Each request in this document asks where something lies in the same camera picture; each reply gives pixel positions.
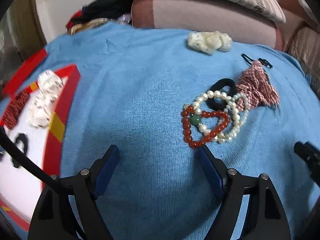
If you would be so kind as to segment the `red white checkered scrunchie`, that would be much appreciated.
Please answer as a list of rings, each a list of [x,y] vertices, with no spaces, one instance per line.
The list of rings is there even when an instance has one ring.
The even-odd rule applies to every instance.
[[[239,94],[247,96],[248,105],[245,106],[245,100],[239,98],[236,101],[236,107],[240,112],[252,110],[258,106],[278,107],[280,96],[276,88],[271,85],[269,75],[264,70],[260,61],[255,60],[242,72],[235,85]]]

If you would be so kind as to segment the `red white-dotted scrunchie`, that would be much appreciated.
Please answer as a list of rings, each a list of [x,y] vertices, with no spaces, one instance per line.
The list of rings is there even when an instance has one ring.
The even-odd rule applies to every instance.
[[[17,125],[19,116],[28,100],[29,93],[26,90],[21,91],[11,100],[3,116],[7,129],[13,129]]]

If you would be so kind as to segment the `white black-dotted scrunchie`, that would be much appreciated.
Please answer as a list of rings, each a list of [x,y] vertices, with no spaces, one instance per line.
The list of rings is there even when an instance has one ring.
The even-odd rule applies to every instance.
[[[28,124],[45,128],[50,124],[56,101],[64,87],[63,80],[48,69],[37,78],[38,92],[30,101]]]

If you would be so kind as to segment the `red jewelry box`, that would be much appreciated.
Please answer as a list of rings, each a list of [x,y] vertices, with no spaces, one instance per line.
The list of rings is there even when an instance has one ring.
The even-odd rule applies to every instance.
[[[62,142],[66,129],[69,109],[80,73],[75,64],[56,70],[64,83],[53,109],[52,120],[47,128],[33,128],[28,125],[28,108],[25,104],[17,125],[6,130],[11,141],[23,133],[28,139],[27,157],[48,175],[60,173]],[[26,169],[15,168],[7,153],[1,159],[1,209],[19,227],[28,231],[36,203],[44,183]]]

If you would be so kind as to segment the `striped floral pillow right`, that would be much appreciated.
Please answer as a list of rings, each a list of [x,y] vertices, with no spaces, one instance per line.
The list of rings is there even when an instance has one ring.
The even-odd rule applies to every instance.
[[[312,90],[319,97],[319,33],[308,27],[300,29],[288,53],[299,61]]]

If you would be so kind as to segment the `red box lid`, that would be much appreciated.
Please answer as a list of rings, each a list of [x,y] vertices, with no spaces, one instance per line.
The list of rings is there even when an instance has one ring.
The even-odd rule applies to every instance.
[[[4,86],[2,95],[4,97],[13,96],[20,85],[31,75],[38,65],[44,61],[47,55],[46,49],[42,48],[25,60],[13,77]]]

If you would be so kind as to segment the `cream dotted scrunchie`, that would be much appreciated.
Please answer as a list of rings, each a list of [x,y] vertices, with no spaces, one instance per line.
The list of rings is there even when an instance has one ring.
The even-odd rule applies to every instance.
[[[214,52],[229,52],[232,48],[233,40],[227,33],[215,32],[191,32],[187,38],[189,48],[208,55]]]

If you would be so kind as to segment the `blue towel bed cover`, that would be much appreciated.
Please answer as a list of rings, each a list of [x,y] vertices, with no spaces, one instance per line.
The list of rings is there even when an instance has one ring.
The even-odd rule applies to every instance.
[[[297,60],[262,45],[234,43],[209,56],[187,47],[187,30],[136,29],[107,23],[46,46],[29,76],[76,64],[80,72],[63,140],[61,176],[89,167],[112,144],[120,162],[97,205],[115,239],[204,239],[219,208],[183,140],[181,111],[217,80],[237,80],[242,58],[263,58],[277,89],[277,108],[249,112],[237,137],[210,143],[227,167],[270,176],[297,237],[319,197],[298,141],[319,146],[319,99]]]

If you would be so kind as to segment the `pink mauve cushion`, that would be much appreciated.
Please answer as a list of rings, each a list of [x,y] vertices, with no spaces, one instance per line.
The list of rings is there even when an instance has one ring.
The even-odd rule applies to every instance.
[[[131,17],[136,28],[219,31],[235,42],[283,48],[274,22],[226,0],[134,0]]]

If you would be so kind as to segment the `beige patterned cloth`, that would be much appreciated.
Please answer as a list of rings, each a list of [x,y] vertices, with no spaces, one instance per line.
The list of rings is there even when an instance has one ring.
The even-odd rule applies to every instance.
[[[97,18],[94,20],[91,20],[87,23],[79,23],[74,26],[72,26],[70,29],[68,29],[67,33],[70,35],[74,35],[76,33],[79,33],[81,31],[87,30],[87,29],[94,29],[97,28],[103,24],[106,24],[108,22],[115,22],[113,19],[108,18]]]

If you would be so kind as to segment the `dark clothes pile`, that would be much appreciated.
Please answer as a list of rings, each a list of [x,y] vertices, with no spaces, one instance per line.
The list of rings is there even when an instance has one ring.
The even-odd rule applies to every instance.
[[[95,0],[77,11],[67,22],[66,29],[69,31],[77,24],[88,23],[99,18],[117,20],[120,16],[131,12],[134,0]]]

